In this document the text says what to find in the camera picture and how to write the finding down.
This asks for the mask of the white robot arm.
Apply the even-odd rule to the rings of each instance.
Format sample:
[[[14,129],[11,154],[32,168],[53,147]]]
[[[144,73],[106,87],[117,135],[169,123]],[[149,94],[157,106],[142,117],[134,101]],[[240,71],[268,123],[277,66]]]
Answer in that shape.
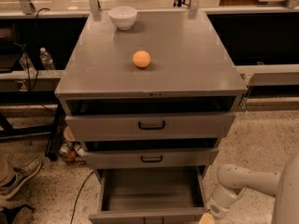
[[[281,173],[223,164],[217,178],[218,184],[206,201],[207,212],[198,224],[215,224],[217,219],[225,218],[246,189],[275,198],[271,224],[299,224],[299,155],[291,158]]]

